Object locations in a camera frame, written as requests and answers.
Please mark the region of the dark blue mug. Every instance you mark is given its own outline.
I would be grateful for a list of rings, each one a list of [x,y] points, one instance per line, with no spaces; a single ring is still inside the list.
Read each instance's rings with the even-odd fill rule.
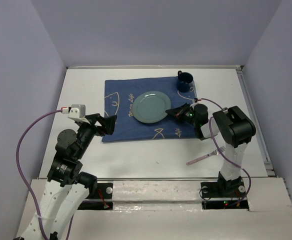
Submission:
[[[193,81],[194,77],[192,74],[179,70],[177,72],[176,88],[179,92],[187,93],[190,91]]]

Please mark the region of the teal plate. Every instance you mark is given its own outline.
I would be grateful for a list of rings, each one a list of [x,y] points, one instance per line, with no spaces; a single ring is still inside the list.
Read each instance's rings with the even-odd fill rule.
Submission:
[[[172,106],[171,99],[163,92],[148,91],[138,96],[131,107],[133,117],[144,124],[163,120]]]

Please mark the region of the blue cloth placemat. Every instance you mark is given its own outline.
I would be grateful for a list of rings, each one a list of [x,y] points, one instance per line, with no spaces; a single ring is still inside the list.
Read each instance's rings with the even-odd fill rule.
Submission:
[[[159,91],[171,100],[171,107],[177,108],[185,103],[192,104],[197,97],[195,84],[190,84],[188,92],[177,89],[177,77],[155,77],[127,80],[106,80],[104,83],[104,115],[116,115],[113,135],[106,135],[102,142],[121,142],[138,140],[189,139],[195,138],[194,127],[179,123],[170,116],[156,123],[142,123],[133,116],[134,100],[149,91]]]

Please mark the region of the fork with pink handle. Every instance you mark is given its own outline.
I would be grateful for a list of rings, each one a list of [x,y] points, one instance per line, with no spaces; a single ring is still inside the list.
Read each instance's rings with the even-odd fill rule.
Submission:
[[[194,160],[188,161],[188,162],[186,163],[186,165],[189,166],[189,165],[195,164],[195,163],[197,163],[197,162],[199,162],[199,161],[202,161],[202,160],[204,160],[204,159],[207,159],[207,158],[209,158],[209,157],[219,155],[220,153],[224,152],[225,150],[226,150],[226,147],[225,147],[225,146],[222,146],[222,147],[220,148],[220,151],[219,151],[218,149],[216,149],[216,150],[214,150],[214,151],[212,151],[212,152],[210,152],[210,153],[208,153],[208,154],[206,154],[206,155],[203,155],[203,156],[201,156],[201,157],[199,157],[199,158],[196,158],[196,159],[194,159]]]

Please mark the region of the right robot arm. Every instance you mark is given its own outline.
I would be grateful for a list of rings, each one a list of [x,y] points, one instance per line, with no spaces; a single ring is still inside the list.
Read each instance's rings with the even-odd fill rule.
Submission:
[[[193,126],[195,136],[201,141],[212,139],[217,152],[223,158],[217,181],[202,182],[200,197],[208,201],[213,198],[237,198],[243,201],[251,190],[244,185],[241,173],[245,150],[256,134],[256,127],[238,107],[221,109],[209,116],[208,108],[201,103],[185,103],[166,110],[166,113],[180,123]]]

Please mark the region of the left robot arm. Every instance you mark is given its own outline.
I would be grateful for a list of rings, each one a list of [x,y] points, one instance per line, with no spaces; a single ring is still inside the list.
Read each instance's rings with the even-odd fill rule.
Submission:
[[[35,205],[35,213],[18,237],[20,240],[59,240],[64,233],[69,235],[78,207],[96,194],[97,177],[83,172],[80,160],[95,136],[114,133],[117,116],[78,113],[70,115],[69,119],[78,125],[78,130],[65,129],[58,134],[56,153],[40,200],[25,178],[20,160],[16,160],[19,174]]]

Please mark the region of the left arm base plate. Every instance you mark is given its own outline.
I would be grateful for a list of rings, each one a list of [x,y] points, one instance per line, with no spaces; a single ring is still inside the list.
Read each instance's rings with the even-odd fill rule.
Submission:
[[[99,182],[94,193],[90,193],[78,210],[111,211],[113,209],[113,182]]]

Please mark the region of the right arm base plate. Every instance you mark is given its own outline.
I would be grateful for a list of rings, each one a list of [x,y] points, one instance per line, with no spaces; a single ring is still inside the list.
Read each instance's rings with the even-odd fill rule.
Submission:
[[[199,196],[202,199],[203,210],[249,210],[244,183],[230,189],[217,189],[216,181],[207,181],[200,184]]]

